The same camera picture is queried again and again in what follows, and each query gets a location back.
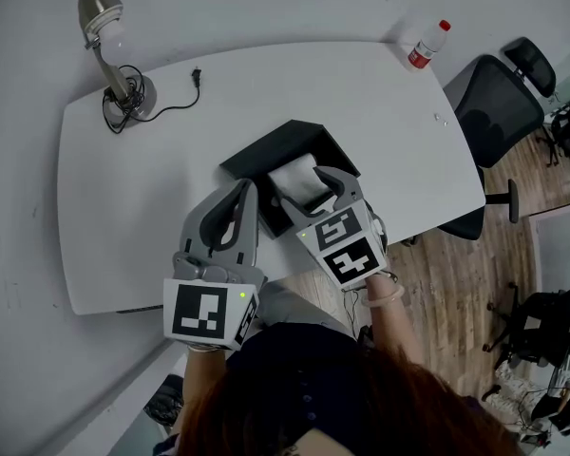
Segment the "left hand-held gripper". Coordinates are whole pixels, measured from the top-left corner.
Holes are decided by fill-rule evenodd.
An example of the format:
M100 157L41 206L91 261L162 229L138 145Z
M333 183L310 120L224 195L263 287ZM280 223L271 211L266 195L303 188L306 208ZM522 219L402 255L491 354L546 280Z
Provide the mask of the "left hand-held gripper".
M266 282L254 267L257 244L258 193L252 180L226 184L190 211L180 235L182 253L174 255L174 274L163 282L167 338L201 351L240 350ZM232 257L236 264L198 257Z

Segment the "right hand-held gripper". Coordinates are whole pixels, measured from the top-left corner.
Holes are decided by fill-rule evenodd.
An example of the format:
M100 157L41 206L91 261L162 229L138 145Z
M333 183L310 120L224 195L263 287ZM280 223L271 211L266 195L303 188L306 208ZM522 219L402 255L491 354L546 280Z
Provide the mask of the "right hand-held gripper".
M386 267L386 233L356 176L331 166L313 171L336 195L332 210L309 213L290 197L280 205L312 258L336 286L346 288Z

